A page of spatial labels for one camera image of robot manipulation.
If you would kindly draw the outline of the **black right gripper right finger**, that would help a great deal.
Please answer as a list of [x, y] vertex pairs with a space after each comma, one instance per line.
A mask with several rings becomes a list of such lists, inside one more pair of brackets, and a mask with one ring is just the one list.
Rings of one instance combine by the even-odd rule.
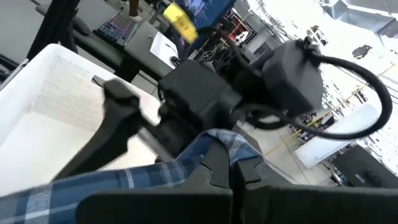
[[259, 157], [236, 172], [242, 224], [398, 224], [398, 189], [290, 184]]

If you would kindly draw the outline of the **white perforated basket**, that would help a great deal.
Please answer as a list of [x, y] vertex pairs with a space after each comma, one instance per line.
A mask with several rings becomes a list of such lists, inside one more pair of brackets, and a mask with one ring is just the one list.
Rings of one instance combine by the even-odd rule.
[[114, 75], [57, 44], [0, 86], [0, 196], [49, 183], [103, 120]]

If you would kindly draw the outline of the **black rig post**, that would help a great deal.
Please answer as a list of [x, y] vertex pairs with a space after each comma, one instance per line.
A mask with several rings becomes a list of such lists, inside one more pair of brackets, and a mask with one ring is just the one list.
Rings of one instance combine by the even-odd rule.
[[73, 18], [80, 0], [52, 0], [37, 35], [27, 54], [33, 59], [49, 44], [61, 43], [62, 46], [77, 53], [73, 36]]

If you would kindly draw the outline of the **blue computer monitor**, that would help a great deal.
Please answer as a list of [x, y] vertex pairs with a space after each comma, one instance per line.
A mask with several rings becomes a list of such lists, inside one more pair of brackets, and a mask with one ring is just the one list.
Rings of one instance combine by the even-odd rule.
[[193, 14], [197, 29], [213, 27], [234, 6], [236, 0], [175, 0], [179, 6]]

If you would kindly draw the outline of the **keyboard with coloured keys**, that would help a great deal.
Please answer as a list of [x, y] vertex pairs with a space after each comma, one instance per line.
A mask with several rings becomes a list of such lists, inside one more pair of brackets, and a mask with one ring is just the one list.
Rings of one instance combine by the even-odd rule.
[[137, 27], [136, 21], [118, 12], [101, 24], [93, 33], [113, 47], [123, 49]]

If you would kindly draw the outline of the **white paper sheet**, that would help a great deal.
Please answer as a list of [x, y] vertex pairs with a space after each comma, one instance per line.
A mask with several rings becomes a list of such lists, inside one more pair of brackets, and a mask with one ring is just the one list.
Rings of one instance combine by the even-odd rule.
[[154, 36], [152, 45], [150, 47], [150, 52], [170, 68], [175, 68], [171, 58], [178, 57], [177, 48], [175, 44], [162, 33], [158, 32]]

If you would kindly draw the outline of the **yellow tag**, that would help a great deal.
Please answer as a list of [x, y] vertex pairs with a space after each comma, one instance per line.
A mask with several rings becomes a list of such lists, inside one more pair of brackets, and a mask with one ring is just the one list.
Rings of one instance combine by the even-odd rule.
[[197, 39], [198, 32], [193, 22], [177, 3], [172, 2], [165, 9], [163, 15], [189, 44], [192, 44]]

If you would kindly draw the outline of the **blue plaid cloth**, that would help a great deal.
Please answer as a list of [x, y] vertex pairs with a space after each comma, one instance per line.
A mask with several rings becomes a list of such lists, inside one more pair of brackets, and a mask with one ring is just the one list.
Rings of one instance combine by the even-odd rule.
[[99, 190], [148, 189], [181, 185], [197, 168], [213, 141], [239, 160], [262, 158], [242, 135], [224, 129], [201, 133], [174, 160], [120, 170], [89, 172], [0, 197], [0, 224], [75, 224], [79, 202]]

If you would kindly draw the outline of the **dark grey desk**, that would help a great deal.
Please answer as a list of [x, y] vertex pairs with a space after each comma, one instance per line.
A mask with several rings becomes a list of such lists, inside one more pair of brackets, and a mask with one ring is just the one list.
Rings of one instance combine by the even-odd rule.
[[131, 82], [140, 72], [159, 81], [172, 69], [150, 52], [158, 30], [149, 22], [137, 22], [138, 27], [123, 49], [118, 49], [99, 38], [81, 18], [73, 18], [73, 36], [76, 46], [88, 52], [114, 70], [125, 81]]

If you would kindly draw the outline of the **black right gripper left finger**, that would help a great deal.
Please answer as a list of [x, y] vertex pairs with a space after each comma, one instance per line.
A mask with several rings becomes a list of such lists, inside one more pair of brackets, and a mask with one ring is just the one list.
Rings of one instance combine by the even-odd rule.
[[76, 224], [231, 224], [232, 211], [229, 155], [214, 141], [183, 184], [97, 192], [78, 205]]

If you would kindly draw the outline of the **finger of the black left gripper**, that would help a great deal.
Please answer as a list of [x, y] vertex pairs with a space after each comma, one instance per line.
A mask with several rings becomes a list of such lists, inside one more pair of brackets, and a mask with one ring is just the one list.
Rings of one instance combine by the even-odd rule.
[[139, 97], [122, 80], [102, 84], [104, 118], [91, 139], [54, 177], [64, 179], [96, 171], [127, 152], [127, 142], [152, 124], [143, 117]]

